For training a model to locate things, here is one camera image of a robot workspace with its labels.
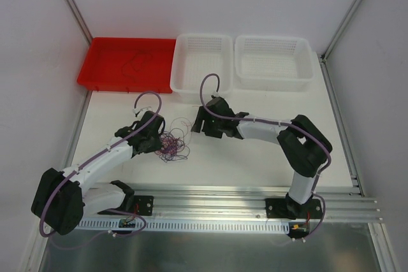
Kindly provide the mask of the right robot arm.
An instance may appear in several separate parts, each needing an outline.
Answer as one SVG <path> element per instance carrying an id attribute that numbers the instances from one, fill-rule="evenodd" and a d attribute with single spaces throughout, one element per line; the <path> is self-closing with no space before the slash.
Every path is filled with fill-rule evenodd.
<path id="1" fill-rule="evenodd" d="M 213 138 L 225 135 L 279 145 L 294 171 L 283 203 L 272 206 L 272 212 L 281 218 L 304 218 L 320 172 L 331 163 L 332 144 L 305 115 L 278 121 L 247 112 L 234 113 L 224 98 L 212 96 L 206 105 L 199 107 L 191 130 Z"/>

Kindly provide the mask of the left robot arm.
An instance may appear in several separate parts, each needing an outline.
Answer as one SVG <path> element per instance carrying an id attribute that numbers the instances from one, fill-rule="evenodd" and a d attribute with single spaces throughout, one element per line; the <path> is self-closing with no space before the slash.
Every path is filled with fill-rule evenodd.
<path id="1" fill-rule="evenodd" d="M 62 171 L 46 170 L 36 190 L 31 212 L 56 233 L 65 235 L 83 217 L 113 209 L 127 214 L 136 210 L 134 190 L 120 180 L 96 183 L 108 172 L 140 154 L 157 152 L 165 119 L 153 111 L 130 126 L 120 128 L 110 141 L 91 157 Z"/>

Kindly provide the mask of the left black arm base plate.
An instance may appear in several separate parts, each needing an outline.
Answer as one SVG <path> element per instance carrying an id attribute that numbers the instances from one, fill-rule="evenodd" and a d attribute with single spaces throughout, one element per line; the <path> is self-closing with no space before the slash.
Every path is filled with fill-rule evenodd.
<path id="1" fill-rule="evenodd" d="M 154 196 L 133 196 L 131 212 L 140 216 L 152 216 L 154 208 Z"/>

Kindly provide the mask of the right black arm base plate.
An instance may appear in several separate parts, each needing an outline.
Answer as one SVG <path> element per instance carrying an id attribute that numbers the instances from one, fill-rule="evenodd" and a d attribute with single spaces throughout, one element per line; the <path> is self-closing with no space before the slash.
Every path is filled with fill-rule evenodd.
<path id="1" fill-rule="evenodd" d="M 323 216 L 323 208 L 318 199 L 310 198 L 305 204 L 283 197 L 265 199 L 265 211 L 267 218 L 296 219 L 320 219 Z"/>

